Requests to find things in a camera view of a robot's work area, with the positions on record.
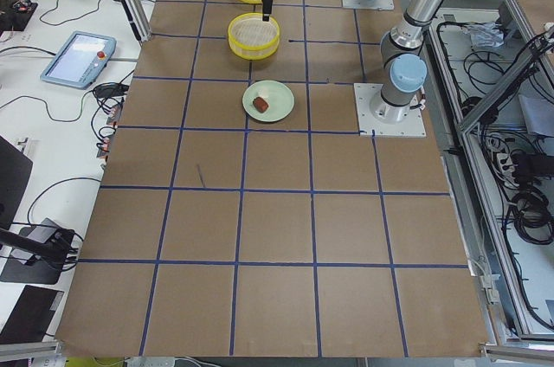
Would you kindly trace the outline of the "pale green plate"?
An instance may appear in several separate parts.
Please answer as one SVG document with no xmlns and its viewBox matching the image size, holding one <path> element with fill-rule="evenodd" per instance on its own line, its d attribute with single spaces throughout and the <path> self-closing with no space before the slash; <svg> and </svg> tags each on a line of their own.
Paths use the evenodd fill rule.
<svg viewBox="0 0 554 367">
<path fill-rule="evenodd" d="M 269 104 L 264 113 L 259 113 L 252 102 L 256 97 L 262 97 Z M 277 122 L 288 116 L 293 110 L 295 98 L 292 90 L 285 84 L 275 80 L 262 80 L 249 86 L 242 96 L 242 106 L 247 115 L 260 122 Z"/>
</svg>

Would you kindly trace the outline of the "yellow bamboo steamer base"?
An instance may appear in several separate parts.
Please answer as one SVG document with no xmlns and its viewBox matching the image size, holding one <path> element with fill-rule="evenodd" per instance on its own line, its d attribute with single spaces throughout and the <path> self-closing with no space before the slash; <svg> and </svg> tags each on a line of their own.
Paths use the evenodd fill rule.
<svg viewBox="0 0 554 367">
<path fill-rule="evenodd" d="M 272 17 L 263 21 L 262 14 L 245 13 L 229 23 L 228 43 L 231 51 L 242 59 L 264 60 L 280 45 L 280 26 Z"/>
</svg>

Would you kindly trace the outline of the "teach pendant tablet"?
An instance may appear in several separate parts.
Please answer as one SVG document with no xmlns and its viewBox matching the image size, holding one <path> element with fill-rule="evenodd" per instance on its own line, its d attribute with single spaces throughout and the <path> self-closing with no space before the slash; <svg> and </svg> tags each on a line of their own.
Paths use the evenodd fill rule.
<svg viewBox="0 0 554 367">
<path fill-rule="evenodd" d="M 115 38 L 75 31 L 40 75 L 40 80 L 85 89 L 96 81 L 117 46 Z"/>
</svg>

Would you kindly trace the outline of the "black monitor stand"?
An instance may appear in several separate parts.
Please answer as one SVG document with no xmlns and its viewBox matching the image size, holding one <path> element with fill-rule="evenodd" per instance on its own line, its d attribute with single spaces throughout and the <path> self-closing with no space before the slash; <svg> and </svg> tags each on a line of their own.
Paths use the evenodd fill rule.
<svg viewBox="0 0 554 367">
<path fill-rule="evenodd" d="M 1 245 L 10 248 L 1 270 L 1 281 L 56 284 L 61 274 L 76 264 L 75 237 L 81 239 L 74 230 L 62 228 L 49 219 L 38 224 L 22 224 L 18 234 L 1 229 Z"/>
</svg>

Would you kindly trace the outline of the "brown bun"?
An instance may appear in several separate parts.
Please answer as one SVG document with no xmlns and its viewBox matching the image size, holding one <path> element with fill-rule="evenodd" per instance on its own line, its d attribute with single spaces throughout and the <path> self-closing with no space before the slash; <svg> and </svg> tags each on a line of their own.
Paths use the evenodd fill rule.
<svg viewBox="0 0 554 367">
<path fill-rule="evenodd" d="M 252 105 L 259 113 L 264 113 L 269 108 L 267 101 L 260 96 L 253 100 Z"/>
</svg>

